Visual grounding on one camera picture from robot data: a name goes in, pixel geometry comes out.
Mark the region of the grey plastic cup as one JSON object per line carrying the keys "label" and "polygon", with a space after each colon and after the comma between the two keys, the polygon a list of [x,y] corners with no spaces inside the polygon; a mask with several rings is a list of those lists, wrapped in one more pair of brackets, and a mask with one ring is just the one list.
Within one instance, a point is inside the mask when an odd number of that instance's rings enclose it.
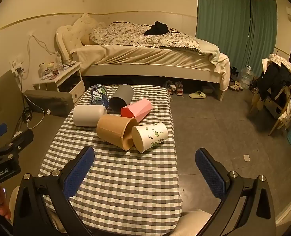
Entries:
{"label": "grey plastic cup", "polygon": [[109,100],[110,108],[116,112],[120,113],[121,108],[127,106],[132,101],[134,91],[130,85],[121,85],[114,92]]}

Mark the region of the white plain cup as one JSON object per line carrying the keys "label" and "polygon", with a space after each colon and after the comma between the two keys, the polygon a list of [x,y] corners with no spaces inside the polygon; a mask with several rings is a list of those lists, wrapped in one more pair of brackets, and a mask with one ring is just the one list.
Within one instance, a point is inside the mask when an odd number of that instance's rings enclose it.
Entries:
{"label": "white plain cup", "polygon": [[100,118],[107,114],[103,105],[76,105],[73,121],[78,127],[96,127]]}

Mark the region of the brown cardboard cup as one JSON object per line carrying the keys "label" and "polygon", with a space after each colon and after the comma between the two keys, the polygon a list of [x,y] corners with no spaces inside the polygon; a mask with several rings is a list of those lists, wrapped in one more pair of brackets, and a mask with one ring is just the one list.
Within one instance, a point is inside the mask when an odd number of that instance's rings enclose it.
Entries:
{"label": "brown cardboard cup", "polygon": [[98,121],[97,135],[100,139],[128,151],[133,146],[132,128],[137,125],[135,118],[106,114]]}

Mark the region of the white cup green leaf print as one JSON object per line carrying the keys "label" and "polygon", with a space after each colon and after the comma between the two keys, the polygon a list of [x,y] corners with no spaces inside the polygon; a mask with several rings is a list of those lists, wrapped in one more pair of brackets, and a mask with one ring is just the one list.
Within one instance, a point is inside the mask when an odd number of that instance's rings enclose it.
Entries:
{"label": "white cup green leaf print", "polygon": [[164,142],[169,136],[164,123],[154,123],[143,126],[133,126],[132,140],[140,153]]}

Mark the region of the pink faceted cup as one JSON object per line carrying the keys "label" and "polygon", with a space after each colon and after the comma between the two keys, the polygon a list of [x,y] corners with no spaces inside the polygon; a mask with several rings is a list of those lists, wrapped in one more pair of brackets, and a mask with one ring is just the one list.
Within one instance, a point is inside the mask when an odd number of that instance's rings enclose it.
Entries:
{"label": "pink faceted cup", "polygon": [[150,111],[152,111],[152,109],[153,106],[151,102],[147,99],[142,99],[122,107],[121,116],[126,118],[135,118],[139,123],[150,113]]}

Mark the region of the small white paper on floor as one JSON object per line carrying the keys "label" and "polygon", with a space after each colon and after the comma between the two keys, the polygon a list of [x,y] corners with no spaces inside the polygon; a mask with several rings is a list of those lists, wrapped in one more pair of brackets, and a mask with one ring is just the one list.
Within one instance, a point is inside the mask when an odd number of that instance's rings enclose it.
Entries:
{"label": "small white paper on floor", "polygon": [[245,162],[249,162],[250,161],[250,156],[249,155],[243,155],[243,159]]}

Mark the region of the white bedside table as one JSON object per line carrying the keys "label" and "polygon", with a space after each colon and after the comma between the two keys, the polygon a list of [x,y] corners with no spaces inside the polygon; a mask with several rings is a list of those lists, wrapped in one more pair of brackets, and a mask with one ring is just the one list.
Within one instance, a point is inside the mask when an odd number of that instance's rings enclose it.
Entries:
{"label": "white bedside table", "polygon": [[39,80],[33,84],[34,89],[44,91],[68,92],[76,104],[85,92],[85,85],[81,74],[81,62],[58,73],[55,78]]}

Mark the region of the clear bottle on nightstand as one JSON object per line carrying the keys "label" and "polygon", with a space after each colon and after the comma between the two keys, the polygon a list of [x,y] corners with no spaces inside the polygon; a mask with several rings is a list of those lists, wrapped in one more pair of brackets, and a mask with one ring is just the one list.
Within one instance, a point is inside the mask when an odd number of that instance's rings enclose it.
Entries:
{"label": "clear bottle on nightstand", "polygon": [[60,56],[58,51],[56,51],[56,53],[55,53],[55,63],[56,63],[56,67],[57,67],[58,71],[62,71],[63,70],[62,59],[61,59],[61,56]]}

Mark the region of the blue green drink can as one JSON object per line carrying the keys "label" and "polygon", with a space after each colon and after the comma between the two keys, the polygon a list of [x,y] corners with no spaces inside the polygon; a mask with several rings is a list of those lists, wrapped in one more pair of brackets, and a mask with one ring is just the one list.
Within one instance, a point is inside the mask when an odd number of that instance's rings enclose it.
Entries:
{"label": "blue green drink can", "polygon": [[96,84],[91,88],[90,105],[103,105],[106,109],[109,107],[107,90],[103,85]]}

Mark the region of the grey white checkered tablecloth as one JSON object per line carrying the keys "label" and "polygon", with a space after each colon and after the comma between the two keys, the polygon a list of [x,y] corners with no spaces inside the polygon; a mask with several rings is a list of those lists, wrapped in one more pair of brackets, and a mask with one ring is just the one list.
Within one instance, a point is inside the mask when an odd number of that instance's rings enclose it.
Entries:
{"label": "grey white checkered tablecloth", "polygon": [[168,138],[139,153],[101,140],[94,128],[77,127],[68,115],[49,147],[40,176],[61,169],[84,146],[94,149],[93,166],[70,203],[90,229],[122,235],[166,235],[182,213],[170,95],[160,86],[133,85],[133,101],[153,108],[142,124],[163,123]]}

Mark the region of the wooden chair with clothes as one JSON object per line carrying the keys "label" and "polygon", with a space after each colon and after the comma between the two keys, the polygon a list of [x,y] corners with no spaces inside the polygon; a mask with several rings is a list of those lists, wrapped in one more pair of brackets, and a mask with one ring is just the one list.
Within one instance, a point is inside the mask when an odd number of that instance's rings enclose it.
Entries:
{"label": "wooden chair with clothes", "polygon": [[283,57],[271,53],[262,60],[263,72],[251,85],[255,93],[250,112],[263,109],[266,100],[274,103],[279,110],[277,120],[271,129],[287,127],[291,121],[291,63]]}

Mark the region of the green slipper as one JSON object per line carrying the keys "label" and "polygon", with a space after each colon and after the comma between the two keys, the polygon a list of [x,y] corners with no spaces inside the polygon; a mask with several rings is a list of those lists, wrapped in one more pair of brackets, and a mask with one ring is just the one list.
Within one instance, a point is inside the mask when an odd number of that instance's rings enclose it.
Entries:
{"label": "green slipper", "polygon": [[202,91],[196,91],[194,93],[190,93],[189,97],[192,99],[205,99],[207,95]]}

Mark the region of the large clear water bottle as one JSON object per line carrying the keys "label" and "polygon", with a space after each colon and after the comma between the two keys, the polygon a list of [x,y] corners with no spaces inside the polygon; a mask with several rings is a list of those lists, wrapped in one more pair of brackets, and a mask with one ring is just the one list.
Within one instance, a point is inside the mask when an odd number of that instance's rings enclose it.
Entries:
{"label": "large clear water bottle", "polygon": [[248,89],[249,85],[252,83],[254,74],[252,68],[247,65],[240,73],[239,82],[243,89]]}

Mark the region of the pair of sneakers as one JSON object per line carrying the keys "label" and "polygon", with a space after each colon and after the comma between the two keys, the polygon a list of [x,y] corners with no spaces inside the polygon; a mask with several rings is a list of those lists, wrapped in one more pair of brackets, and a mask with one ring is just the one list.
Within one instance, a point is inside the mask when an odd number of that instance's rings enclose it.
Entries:
{"label": "pair of sneakers", "polygon": [[167,91],[170,95],[172,95],[174,93],[178,96],[183,95],[183,84],[181,81],[173,82],[171,80],[168,80],[165,82],[164,87],[165,87],[165,89],[167,89]]}

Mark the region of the cream bed with headboard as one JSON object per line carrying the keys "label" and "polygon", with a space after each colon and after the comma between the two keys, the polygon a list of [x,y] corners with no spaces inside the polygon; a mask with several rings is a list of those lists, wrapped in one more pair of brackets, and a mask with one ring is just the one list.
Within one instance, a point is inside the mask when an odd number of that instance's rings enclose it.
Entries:
{"label": "cream bed with headboard", "polygon": [[100,45],[90,41],[94,28],[107,27],[87,13],[73,25],[58,27],[56,43],[65,62],[81,62],[85,76],[155,76],[219,84],[219,100],[230,82],[230,61],[219,48],[198,39],[200,50]]}

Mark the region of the patterned floral duvet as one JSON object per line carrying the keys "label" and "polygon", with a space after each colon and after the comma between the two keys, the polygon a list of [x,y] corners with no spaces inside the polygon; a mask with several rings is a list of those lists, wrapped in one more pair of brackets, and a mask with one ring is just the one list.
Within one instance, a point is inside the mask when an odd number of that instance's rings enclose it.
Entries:
{"label": "patterned floral duvet", "polygon": [[105,28],[94,28],[89,39],[100,45],[182,48],[197,52],[200,50],[198,39],[193,36],[170,27],[166,34],[145,36],[144,33],[150,28],[149,25],[115,21]]}

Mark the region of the green curtain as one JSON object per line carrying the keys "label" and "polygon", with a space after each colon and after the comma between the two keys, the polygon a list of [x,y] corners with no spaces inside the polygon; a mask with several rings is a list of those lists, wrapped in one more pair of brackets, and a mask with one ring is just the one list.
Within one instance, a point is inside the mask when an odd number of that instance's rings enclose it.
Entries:
{"label": "green curtain", "polygon": [[198,0],[196,36],[217,45],[237,71],[248,65],[258,77],[276,44],[276,0]]}

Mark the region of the black clothing on bed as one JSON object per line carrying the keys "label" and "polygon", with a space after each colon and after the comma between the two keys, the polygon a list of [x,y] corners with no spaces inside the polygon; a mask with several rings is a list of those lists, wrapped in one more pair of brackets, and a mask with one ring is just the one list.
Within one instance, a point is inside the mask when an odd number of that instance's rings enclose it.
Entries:
{"label": "black clothing on bed", "polygon": [[156,21],[150,29],[148,29],[144,35],[163,35],[169,32],[169,28],[166,24]]}

